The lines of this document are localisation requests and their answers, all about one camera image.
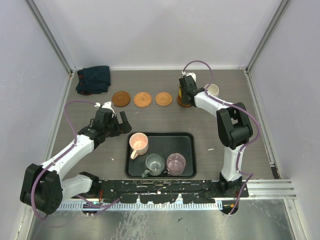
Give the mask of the pink ceramic mug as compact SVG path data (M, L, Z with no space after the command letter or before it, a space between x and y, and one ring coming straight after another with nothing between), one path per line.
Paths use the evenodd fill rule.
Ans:
M142 156L147 153L149 149L149 140L144 133L137 132L129 138L129 145L132 150L130 159L134 160L138 156Z

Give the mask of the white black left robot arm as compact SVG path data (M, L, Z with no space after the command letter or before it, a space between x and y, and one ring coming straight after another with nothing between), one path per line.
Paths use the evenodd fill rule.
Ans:
M121 111L119 114L121 123L112 110L98 109L90 124L78 132L76 140L42 164L29 165L25 170L20 201L50 215L61 202L76 195L97 197L101 190L98 176L85 171L69 179L65 179L65 175L106 138L127 134L132 130L126 113Z

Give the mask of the black mounting base plate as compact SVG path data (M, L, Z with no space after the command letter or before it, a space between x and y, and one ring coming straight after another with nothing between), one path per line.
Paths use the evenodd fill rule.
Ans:
M247 186L242 183L233 189L223 191L216 180L102 180L96 194L81 193L86 199L98 198L103 202L119 199L124 204L175 203L182 198L183 204L214 203L218 198L237 198L249 196Z

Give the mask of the woven rattan coaster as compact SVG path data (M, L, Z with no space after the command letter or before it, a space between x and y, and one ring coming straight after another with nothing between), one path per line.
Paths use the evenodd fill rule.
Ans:
M152 102L152 96L147 92L139 92L133 98L134 104L139 108L148 107Z
M172 95L168 92L160 92L156 95L155 101L159 106L165 107L172 103Z

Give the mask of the cream ceramic mug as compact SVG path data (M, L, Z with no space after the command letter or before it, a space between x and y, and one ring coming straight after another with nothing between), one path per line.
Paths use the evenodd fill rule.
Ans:
M217 97L217 98L219 97L220 90L217 85L210 83L210 84L205 85L204 88L207 90L207 93L209 95Z

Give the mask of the brown wooden coaster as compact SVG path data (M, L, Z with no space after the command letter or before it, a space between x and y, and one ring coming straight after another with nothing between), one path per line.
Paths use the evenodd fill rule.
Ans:
M182 99L181 99L181 97L180 97L179 95L177 95L176 101L177 101L177 103L178 103L181 107L183 107L183 108L190 108L190 107L191 107L190 104L184 104L184 103L182 102Z
M131 96L127 91L118 91L112 96L112 103L116 107L125 107L131 101Z

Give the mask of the black plastic tray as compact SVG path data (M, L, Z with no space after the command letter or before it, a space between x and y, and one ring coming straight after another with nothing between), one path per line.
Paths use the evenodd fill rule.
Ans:
M197 174L197 160L194 136L189 132L145 132L148 137L148 151L144 155L131 159L132 148L127 141L125 157L125 175L131 179L140 179L145 170L148 155L158 154L165 160L169 155L179 153L186 160L186 166L177 179L192 179Z

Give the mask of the grey ceramic mug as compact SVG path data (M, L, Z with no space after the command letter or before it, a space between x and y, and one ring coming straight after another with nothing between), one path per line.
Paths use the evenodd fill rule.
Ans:
M141 177L159 176L165 169L165 160L159 154L150 154L145 160L145 170Z

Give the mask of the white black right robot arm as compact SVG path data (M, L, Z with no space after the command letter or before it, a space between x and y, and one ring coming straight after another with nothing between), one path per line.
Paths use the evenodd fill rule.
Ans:
M233 104L209 94L206 88L198 88L190 75L179 79L179 88L184 105L203 109L216 117L218 137L224 145L218 186L223 196L231 197L242 185L243 150L253 135L245 105L241 102Z

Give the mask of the dark blue folded cloth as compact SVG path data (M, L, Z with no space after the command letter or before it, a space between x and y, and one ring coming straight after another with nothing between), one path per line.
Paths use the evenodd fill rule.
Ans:
M110 67L107 65L83 68L77 71L76 91L80 95L97 95L107 93L111 85Z

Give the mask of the mauve ceramic mug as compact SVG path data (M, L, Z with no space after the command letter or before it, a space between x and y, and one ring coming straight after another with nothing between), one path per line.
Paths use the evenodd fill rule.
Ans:
M167 173L180 176L186 168L186 159L180 153L173 153L166 160Z

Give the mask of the yellow ceramic mug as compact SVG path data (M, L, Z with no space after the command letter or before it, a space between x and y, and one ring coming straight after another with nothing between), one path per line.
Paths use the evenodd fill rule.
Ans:
M182 98L182 87L180 84L178 85L178 96Z

